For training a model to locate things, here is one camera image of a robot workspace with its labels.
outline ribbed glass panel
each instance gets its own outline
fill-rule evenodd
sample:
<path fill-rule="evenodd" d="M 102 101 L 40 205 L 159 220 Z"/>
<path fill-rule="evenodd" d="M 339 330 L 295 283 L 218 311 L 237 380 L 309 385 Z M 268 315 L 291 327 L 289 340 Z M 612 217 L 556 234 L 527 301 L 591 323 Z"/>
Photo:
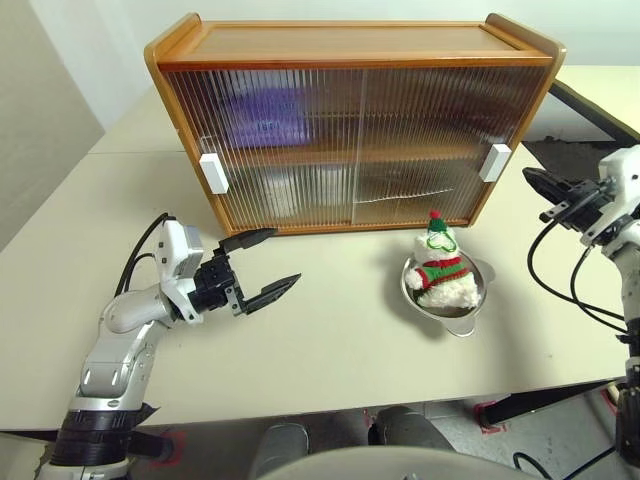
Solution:
<path fill-rule="evenodd" d="M 543 67 L 168 73 L 234 229 L 468 220 Z"/>

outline table surface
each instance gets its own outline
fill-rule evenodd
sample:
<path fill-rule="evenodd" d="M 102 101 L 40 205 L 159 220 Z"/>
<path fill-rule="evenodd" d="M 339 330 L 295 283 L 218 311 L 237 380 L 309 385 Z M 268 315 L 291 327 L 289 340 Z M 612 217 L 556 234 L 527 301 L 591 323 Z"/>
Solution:
<path fill-rule="evenodd" d="M 561 78 L 614 115 L 618 108 L 629 113 L 638 128 L 627 105 L 629 98 L 640 105 L 638 92 L 629 91 L 635 83 L 610 70 L 575 67 Z M 637 80 L 638 71 L 629 69 L 629 76 Z M 613 333 L 542 291 L 527 273 L 526 253 L 542 228 L 537 217 L 548 208 L 525 183 L 527 166 L 538 164 L 520 147 L 476 225 L 458 230 L 463 248 L 497 273 L 471 337 L 448 334 L 404 303 L 399 277 L 416 230 L 270 239 L 232 254 L 246 293 L 297 272 L 301 280 L 249 317 L 223 309 L 206 314 L 203 325 L 170 331 L 146 395 L 162 408 L 147 423 L 451 399 L 623 375 L 626 351 Z M 165 210 L 197 225 L 209 250 L 222 238 L 150 92 L 0 253 L 0 428 L 59 425 L 126 257 Z M 580 253 L 578 234 L 558 229 L 540 248 L 537 267 L 566 290 Z M 154 281 L 152 265 L 142 263 L 134 288 Z M 578 290 L 620 311 L 619 285 L 613 265 L 594 254 Z"/>

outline stainless steel bowl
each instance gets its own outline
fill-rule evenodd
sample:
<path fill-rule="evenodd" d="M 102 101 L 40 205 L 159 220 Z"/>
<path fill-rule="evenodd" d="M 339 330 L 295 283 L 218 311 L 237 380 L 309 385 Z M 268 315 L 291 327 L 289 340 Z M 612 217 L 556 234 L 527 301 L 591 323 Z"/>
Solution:
<path fill-rule="evenodd" d="M 495 272 L 491 265 L 481 260 L 472 260 L 464 252 L 460 252 L 463 260 L 469 266 L 469 270 L 473 273 L 473 276 L 478 285 L 478 291 L 480 292 L 480 303 L 475 308 L 424 308 L 418 304 L 418 297 L 422 294 L 421 290 L 413 290 L 404 281 L 405 274 L 418 266 L 418 262 L 415 261 L 413 256 L 409 257 L 402 269 L 402 275 L 400 277 L 400 288 L 404 297 L 415 310 L 417 310 L 422 316 L 431 320 L 437 320 L 442 323 L 449 332 L 457 337 L 467 337 L 471 335 L 476 326 L 476 316 L 480 312 L 484 301 L 487 298 L 487 285 L 495 278 Z"/>

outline plush snowman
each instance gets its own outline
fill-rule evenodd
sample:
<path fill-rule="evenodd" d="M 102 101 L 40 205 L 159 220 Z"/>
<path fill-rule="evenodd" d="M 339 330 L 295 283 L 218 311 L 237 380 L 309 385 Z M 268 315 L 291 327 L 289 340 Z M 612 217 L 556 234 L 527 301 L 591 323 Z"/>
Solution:
<path fill-rule="evenodd" d="M 418 304 L 425 308 L 478 306 L 480 294 L 473 273 L 440 212 L 431 211 L 427 232 L 416 237 L 413 254 L 420 266 L 407 272 L 404 280 L 413 290 L 424 290 Z"/>

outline cabinet top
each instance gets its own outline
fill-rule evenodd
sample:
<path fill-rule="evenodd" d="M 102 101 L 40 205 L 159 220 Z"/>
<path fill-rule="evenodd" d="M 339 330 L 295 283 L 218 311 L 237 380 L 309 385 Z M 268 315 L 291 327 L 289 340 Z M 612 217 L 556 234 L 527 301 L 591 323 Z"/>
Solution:
<path fill-rule="evenodd" d="M 501 28 L 505 21 L 520 30 Z M 554 54 L 536 45 L 539 38 L 494 14 L 484 23 L 202 22 L 190 14 L 152 42 L 145 55 L 165 71 L 549 65 Z"/>

